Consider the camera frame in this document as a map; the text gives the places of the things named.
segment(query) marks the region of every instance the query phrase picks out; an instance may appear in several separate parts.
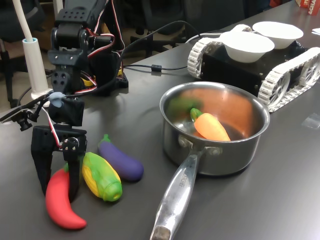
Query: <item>gray table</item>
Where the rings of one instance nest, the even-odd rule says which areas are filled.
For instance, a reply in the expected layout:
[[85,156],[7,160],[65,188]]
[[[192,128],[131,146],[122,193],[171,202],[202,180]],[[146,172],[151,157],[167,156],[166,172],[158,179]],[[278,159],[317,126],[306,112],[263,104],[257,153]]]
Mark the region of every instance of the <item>gray table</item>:
[[[271,20],[304,30],[306,47],[320,46],[320,16],[306,16],[294,2],[243,21],[249,25]],[[179,67],[186,64],[190,45],[183,45],[141,61]],[[185,69],[150,74],[127,69],[129,92],[109,98],[88,98],[83,129],[87,150],[96,152],[104,133],[115,145],[139,159],[143,179],[123,183],[115,204],[96,198],[80,186],[73,210],[87,220],[81,231],[56,226],[47,215],[30,153],[32,130],[16,124],[0,125],[0,239],[11,240],[148,240],[158,204],[177,167],[163,154],[159,100],[173,86],[194,81]],[[228,178],[198,176],[189,208],[176,240],[315,240],[320,222],[320,132],[302,126],[312,113],[320,114],[320,85],[271,115],[250,167]],[[47,124],[41,115],[40,124]],[[52,171],[63,166],[53,156]]]

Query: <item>toy vegetable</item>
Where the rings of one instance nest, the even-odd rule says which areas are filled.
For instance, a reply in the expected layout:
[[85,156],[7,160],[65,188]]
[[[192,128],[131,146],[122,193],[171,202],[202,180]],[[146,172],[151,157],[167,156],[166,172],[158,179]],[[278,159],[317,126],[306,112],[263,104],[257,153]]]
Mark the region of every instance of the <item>toy vegetable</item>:
[[121,181],[110,164],[92,152],[83,158],[82,175],[91,192],[104,201],[116,201],[122,195]]
[[197,132],[206,139],[213,141],[230,141],[230,138],[218,119],[210,113],[202,113],[192,108],[190,116]]
[[105,134],[98,145],[99,154],[119,174],[120,178],[128,181],[139,181],[144,174],[144,166],[141,162],[124,154],[114,146],[108,134]]
[[45,193],[46,210],[50,218],[60,227],[82,229],[87,222],[72,211],[68,193],[69,173],[65,169],[60,169],[48,183]]

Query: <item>pot handle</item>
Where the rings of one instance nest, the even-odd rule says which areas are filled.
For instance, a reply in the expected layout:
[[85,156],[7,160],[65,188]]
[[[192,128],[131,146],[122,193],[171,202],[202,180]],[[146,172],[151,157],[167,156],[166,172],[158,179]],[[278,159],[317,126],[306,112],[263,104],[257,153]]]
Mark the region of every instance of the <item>pot handle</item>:
[[191,150],[179,166],[158,207],[150,240],[171,240],[185,213],[204,150]]

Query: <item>white bowl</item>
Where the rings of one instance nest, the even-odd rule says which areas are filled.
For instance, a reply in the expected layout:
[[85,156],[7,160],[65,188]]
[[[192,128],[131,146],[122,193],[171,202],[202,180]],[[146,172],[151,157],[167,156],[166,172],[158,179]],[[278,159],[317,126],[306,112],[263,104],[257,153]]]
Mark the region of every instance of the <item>white bowl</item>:
[[275,21],[258,22],[252,29],[271,39],[275,49],[285,49],[304,35],[304,32],[296,26]]
[[246,31],[229,31],[220,38],[229,57],[241,63],[253,63],[275,47],[269,38]]

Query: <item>red chili pepper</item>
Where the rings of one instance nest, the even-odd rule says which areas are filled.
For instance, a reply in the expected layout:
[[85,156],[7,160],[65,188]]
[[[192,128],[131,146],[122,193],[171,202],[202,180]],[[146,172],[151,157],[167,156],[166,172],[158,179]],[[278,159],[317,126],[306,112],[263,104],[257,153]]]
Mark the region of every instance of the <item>red chili pepper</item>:
[[50,218],[65,229],[82,229],[87,222],[76,215],[70,205],[69,173],[64,169],[57,171],[50,179],[46,193],[45,205]]

